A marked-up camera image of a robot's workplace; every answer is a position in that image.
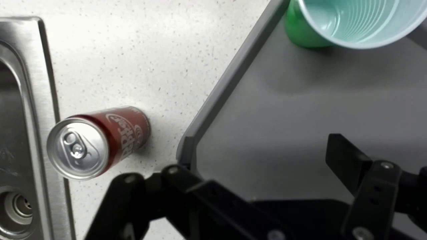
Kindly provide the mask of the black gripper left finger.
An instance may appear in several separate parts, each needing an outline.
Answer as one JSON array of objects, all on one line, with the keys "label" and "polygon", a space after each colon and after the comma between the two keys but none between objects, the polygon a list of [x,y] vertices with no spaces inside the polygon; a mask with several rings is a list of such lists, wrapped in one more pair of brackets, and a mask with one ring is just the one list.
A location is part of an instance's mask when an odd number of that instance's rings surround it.
[{"label": "black gripper left finger", "polygon": [[185,240],[293,240],[273,216],[180,165],[148,179],[136,172],[116,176],[84,240],[142,240],[157,219],[166,219]]}]

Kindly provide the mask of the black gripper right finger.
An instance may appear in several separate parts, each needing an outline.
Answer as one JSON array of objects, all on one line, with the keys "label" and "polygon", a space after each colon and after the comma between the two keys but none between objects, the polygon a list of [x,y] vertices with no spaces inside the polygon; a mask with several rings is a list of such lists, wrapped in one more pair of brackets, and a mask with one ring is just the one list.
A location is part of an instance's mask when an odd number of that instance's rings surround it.
[{"label": "black gripper right finger", "polygon": [[392,228],[395,213],[427,231],[427,168],[417,173],[388,160],[373,160],[341,133],[326,140],[325,163],[353,196],[341,225],[352,240],[412,240]]}]

